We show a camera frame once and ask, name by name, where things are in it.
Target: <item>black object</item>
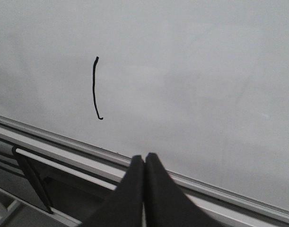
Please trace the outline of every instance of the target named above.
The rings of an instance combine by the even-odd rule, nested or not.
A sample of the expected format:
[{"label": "black object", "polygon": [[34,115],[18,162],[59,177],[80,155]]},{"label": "black object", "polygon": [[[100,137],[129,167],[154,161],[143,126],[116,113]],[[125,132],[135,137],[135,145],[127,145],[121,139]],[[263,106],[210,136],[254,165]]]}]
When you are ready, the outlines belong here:
[{"label": "black object", "polygon": [[26,157],[0,140],[0,188],[49,213],[51,202],[43,183]]},{"label": "black object", "polygon": [[93,64],[93,99],[94,99],[94,106],[96,109],[97,117],[99,120],[103,120],[103,117],[99,116],[99,112],[98,112],[97,104],[96,104],[96,95],[95,95],[95,71],[96,71],[96,65],[98,63],[98,59],[99,57],[96,57],[95,62]]},{"label": "black object", "polygon": [[105,200],[102,207],[79,227],[141,227],[143,169],[141,156],[133,156],[116,190]]},{"label": "black object", "polygon": [[223,227],[184,195],[155,153],[146,157],[144,188],[148,227]]}]

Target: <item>white surface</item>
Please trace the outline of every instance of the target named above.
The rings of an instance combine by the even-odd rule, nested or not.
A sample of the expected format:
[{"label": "white surface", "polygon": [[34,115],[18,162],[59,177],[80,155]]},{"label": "white surface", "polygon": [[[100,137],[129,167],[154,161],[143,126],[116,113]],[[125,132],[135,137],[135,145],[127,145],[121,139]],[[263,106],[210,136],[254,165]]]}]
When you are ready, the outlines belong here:
[{"label": "white surface", "polygon": [[0,1],[0,115],[289,210],[289,1]]}]

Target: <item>black marker line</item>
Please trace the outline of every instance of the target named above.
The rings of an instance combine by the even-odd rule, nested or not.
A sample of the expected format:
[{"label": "black marker line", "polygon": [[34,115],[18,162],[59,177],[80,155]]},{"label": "black marker line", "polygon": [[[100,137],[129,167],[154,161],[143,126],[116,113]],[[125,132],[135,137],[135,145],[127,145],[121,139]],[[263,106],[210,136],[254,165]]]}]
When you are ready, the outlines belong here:
[{"label": "black marker line", "polygon": [[94,106],[96,109],[97,117],[99,120],[102,120],[103,117],[99,116],[99,112],[98,112],[97,104],[96,104],[96,96],[95,96],[95,71],[96,71],[96,65],[97,65],[98,59],[99,59],[99,57],[96,57],[96,60],[95,60],[94,65],[93,65],[93,99],[94,99]]}]

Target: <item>black plastic part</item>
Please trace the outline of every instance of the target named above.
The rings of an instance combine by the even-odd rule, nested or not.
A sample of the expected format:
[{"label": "black plastic part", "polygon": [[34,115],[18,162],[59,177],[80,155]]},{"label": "black plastic part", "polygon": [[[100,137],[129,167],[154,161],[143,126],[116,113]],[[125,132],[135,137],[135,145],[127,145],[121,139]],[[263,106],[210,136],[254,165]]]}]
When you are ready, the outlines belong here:
[{"label": "black plastic part", "polygon": [[35,169],[29,163],[28,159],[16,152],[16,147],[12,148],[13,155],[15,156],[21,170],[25,174],[26,179],[30,182],[32,187],[34,188],[36,194],[45,205],[47,212],[53,214],[51,210],[52,202],[46,193],[46,189],[44,188],[44,183],[41,181],[39,175],[36,173]]},{"label": "black plastic part", "polygon": [[146,157],[144,188],[148,227],[222,227],[185,196],[155,153]]},{"label": "black plastic part", "polygon": [[116,190],[105,200],[101,208],[79,227],[141,227],[143,169],[141,156],[133,156]]}]

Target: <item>whiteboard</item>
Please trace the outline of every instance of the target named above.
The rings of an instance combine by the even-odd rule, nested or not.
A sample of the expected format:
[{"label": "whiteboard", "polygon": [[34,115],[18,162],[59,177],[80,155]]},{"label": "whiteboard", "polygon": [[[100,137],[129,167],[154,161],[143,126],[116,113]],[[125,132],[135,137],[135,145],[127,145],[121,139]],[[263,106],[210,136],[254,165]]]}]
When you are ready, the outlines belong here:
[{"label": "whiteboard", "polygon": [[289,1],[0,1],[0,115],[289,211]]}]

